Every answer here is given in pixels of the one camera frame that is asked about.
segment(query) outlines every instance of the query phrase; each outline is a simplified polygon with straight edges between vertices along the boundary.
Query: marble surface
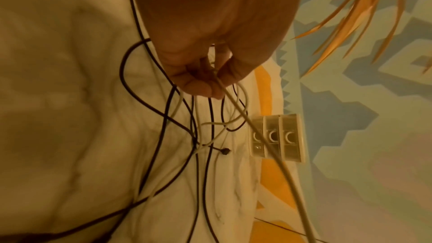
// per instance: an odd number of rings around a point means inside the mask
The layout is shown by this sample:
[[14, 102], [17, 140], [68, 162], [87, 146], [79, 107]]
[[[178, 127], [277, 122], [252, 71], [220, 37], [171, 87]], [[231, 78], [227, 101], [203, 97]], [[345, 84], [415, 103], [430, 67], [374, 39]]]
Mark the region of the marble surface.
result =
[[[118, 78], [124, 52], [138, 40], [128, 0], [0, 0], [0, 235], [61, 232], [131, 201], [137, 163], [148, 165], [162, 124]], [[143, 48], [131, 55], [126, 79], [140, 97], [164, 110], [171, 86]], [[244, 84], [250, 113], [256, 114], [253, 76]], [[200, 98], [198, 106], [209, 121], [207, 100]], [[218, 120], [220, 102], [214, 108]], [[176, 119], [189, 124], [185, 107]], [[203, 137], [210, 139], [210, 127]], [[232, 152], [213, 153], [209, 216], [220, 242], [248, 242], [260, 165], [249, 156], [247, 128], [223, 136], [216, 146]], [[143, 194], [189, 151], [187, 134], [168, 125]], [[207, 151], [199, 157], [202, 190]], [[135, 209], [111, 242], [186, 241], [196, 210], [195, 166], [191, 160], [144, 212]], [[213, 242], [200, 210], [192, 242]], [[116, 221], [56, 242], [91, 242]]]

